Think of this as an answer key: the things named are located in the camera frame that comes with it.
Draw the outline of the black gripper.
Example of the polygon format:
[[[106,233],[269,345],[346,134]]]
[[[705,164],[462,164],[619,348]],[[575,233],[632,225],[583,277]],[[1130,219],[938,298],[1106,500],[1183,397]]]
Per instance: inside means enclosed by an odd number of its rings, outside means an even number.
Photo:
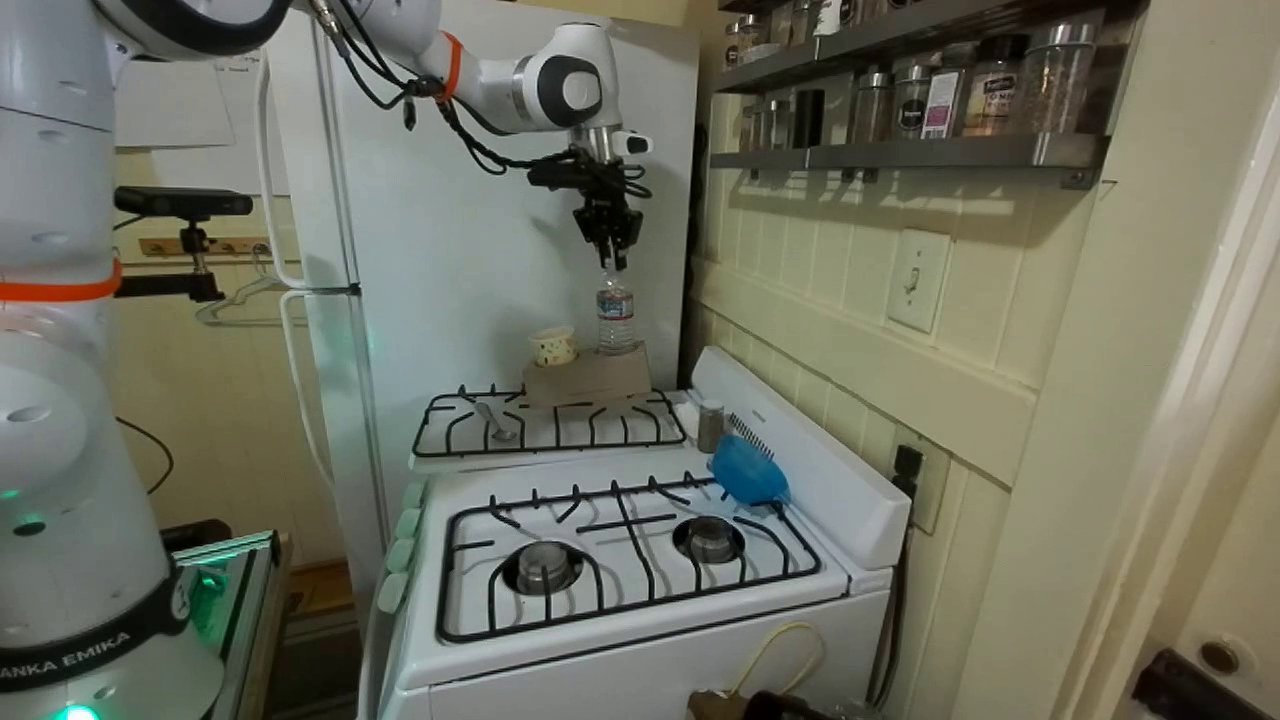
[[[646,225],[641,199],[641,160],[652,154],[652,142],[638,129],[582,129],[573,150],[557,160],[536,160],[530,179],[536,187],[575,187],[575,227],[596,248],[632,248]]]

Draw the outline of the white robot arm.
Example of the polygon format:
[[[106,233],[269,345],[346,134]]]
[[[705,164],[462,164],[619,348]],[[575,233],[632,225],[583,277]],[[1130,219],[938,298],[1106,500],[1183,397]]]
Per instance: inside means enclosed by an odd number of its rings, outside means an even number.
[[[563,129],[583,233],[638,241],[601,24],[477,62],[442,0],[0,0],[0,720],[205,720],[226,696],[106,379],[113,94],[132,62],[257,51],[290,11],[501,136]]]

